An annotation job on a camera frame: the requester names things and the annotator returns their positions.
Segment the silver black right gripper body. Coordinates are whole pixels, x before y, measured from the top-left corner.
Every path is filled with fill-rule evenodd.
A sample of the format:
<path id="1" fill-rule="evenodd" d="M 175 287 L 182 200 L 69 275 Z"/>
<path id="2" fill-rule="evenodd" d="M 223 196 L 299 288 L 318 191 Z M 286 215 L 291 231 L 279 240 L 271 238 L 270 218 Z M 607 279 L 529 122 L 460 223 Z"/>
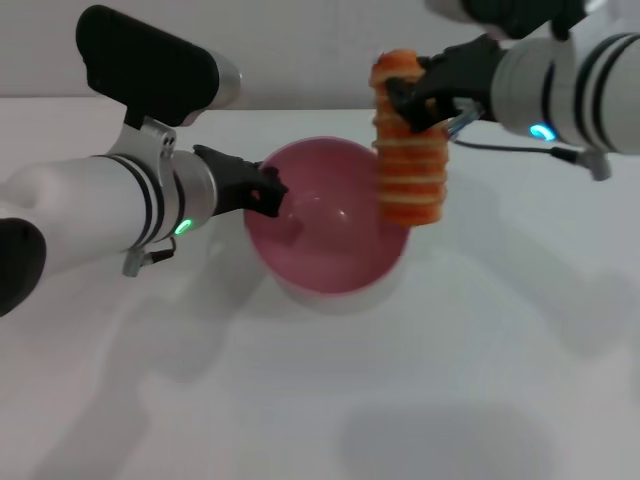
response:
<path id="1" fill-rule="evenodd" d="M 482 35 L 434 57 L 429 84 L 440 100 L 481 108 L 483 121 L 516 135 L 553 138 L 555 129 L 543 113 L 551 64 L 545 40 L 524 40 L 504 48 Z"/>

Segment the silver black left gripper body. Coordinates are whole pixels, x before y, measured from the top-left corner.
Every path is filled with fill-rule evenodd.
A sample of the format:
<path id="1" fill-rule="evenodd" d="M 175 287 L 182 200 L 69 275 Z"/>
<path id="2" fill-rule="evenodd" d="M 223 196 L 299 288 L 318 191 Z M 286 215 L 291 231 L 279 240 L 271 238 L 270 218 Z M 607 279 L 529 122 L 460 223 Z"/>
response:
<path id="1" fill-rule="evenodd" d="M 242 190 L 257 179 L 259 163 L 202 145 L 175 150 L 171 157 L 178 213 L 168 237 L 178 237 L 210 218 L 242 208 Z"/>

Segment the orange ridged bread loaf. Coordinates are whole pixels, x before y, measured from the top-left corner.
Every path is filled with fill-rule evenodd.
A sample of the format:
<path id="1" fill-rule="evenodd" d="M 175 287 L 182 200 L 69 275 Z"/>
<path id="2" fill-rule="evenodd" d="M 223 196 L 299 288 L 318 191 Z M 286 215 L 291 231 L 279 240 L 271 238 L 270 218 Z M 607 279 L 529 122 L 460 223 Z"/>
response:
<path id="1" fill-rule="evenodd" d="M 372 147 L 378 157 L 379 210 L 385 220 L 404 227 L 438 222 L 447 196 L 449 151 L 443 126 L 411 132 L 393 111 L 385 85 L 392 77 L 413 85 L 424 73 L 415 51 L 396 49 L 379 56 L 369 77 L 376 104 Z"/>

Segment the pink plastic bowl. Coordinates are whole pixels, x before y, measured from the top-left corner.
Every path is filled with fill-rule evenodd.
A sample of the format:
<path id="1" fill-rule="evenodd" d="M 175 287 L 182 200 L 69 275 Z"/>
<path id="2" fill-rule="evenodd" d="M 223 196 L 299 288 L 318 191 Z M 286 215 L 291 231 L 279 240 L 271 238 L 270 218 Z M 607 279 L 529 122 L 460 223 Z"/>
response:
<path id="1" fill-rule="evenodd" d="M 384 279 L 400 262 L 407 227 L 382 219 L 377 157 L 338 137 L 311 137 L 271 153 L 287 187 L 279 214 L 246 211 L 248 238 L 266 269 L 287 287 L 313 296 L 345 296 Z"/>

